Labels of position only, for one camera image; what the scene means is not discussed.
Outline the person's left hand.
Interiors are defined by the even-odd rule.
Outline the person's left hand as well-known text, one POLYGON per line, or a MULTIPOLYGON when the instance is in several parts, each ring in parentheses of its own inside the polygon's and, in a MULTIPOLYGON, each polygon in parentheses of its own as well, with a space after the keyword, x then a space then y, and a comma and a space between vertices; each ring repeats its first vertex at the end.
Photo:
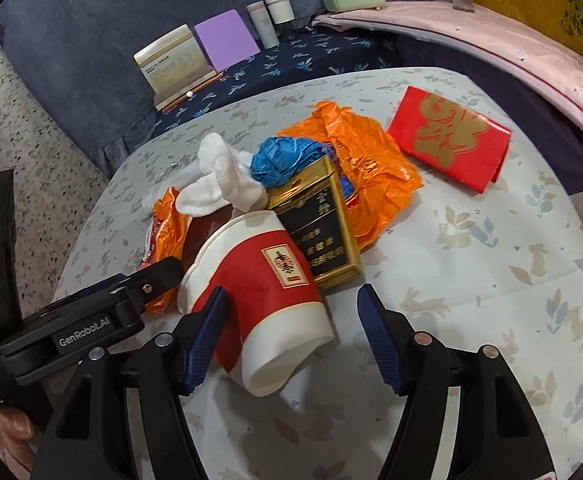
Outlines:
POLYGON ((24 468, 31 469, 35 454, 29 442, 36 435, 36 428, 29 416, 18 408, 0 404, 0 434, 10 456, 24 468))

